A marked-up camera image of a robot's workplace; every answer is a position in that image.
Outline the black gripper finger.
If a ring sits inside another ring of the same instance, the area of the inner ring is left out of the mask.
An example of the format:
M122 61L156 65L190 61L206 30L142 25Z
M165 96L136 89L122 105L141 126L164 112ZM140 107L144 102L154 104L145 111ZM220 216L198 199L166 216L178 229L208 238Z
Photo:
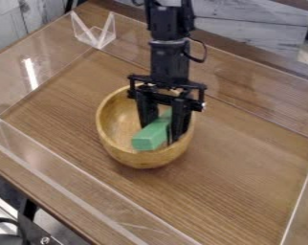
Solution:
M137 106L140 125L141 127L146 127L158 117L158 104L145 95L140 95L137 99Z
M172 102L172 119L170 119L170 134L172 140L176 142L182 134L188 131L192 119L192 110L184 100Z

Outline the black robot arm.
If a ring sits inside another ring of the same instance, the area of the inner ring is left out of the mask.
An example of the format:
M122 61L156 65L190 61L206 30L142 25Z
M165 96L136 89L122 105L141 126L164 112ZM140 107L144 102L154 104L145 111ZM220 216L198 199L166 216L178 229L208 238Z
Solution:
M158 118L158 105L170 107L168 129L169 143L186 133L194 111L204 108L206 86L189 80L190 61L204 63L190 56L190 31L194 10L190 0L180 5L165 5L158 0L144 0L148 31L150 31L150 74L128 76L128 96L137 101L140 125L146 127Z

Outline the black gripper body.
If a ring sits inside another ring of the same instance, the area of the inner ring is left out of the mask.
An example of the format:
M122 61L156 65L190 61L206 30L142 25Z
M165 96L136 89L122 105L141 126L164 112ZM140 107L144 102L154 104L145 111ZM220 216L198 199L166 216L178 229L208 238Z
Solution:
M181 89L180 97L189 103L192 111L204 108L204 91L206 86L189 80L190 61L202 63L205 57L198 59L190 56L190 41L188 38L176 41L149 42L150 46L150 75L128 76L130 81L129 98L137 98L138 88L136 82L152 84L158 89Z

